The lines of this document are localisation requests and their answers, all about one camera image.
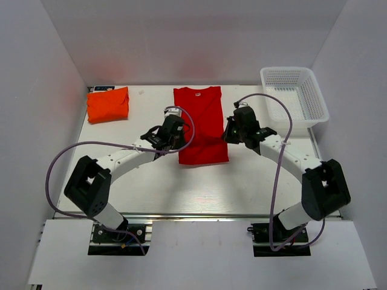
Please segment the red t-shirt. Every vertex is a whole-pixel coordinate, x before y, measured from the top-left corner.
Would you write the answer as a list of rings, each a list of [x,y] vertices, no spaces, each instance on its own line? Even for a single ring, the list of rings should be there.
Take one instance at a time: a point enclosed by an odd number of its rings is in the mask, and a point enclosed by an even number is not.
[[[184,109],[183,120],[194,125],[184,137],[193,139],[178,153],[178,162],[187,166],[226,163],[229,161],[227,143],[223,141],[224,115],[219,86],[204,89],[188,87],[174,89],[174,103]]]

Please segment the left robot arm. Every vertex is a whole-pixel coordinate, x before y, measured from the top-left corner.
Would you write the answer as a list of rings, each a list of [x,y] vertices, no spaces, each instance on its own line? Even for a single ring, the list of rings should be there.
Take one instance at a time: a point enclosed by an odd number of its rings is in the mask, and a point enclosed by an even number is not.
[[[83,156],[65,186],[64,195],[88,218],[105,226],[113,240],[121,241],[127,236],[128,221],[108,202],[111,185],[126,173],[185,144],[184,124],[164,124],[143,134],[131,149],[97,159]]]

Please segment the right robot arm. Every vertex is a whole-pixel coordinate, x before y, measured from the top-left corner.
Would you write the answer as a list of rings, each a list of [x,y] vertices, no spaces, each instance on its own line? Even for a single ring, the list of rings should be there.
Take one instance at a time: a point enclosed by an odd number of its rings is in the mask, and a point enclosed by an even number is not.
[[[242,143],[258,155],[275,161],[301,184],[301,200],[273,215],[267,234],[272,235],[274,242],[289,240],[301,226],[321,221],[351,202],[338,161],[322,161],[302,153],[281,140],[273,129],[260,127],[256,120],[245,125],[235,116],[228,117],[223,139],[229,144]]]

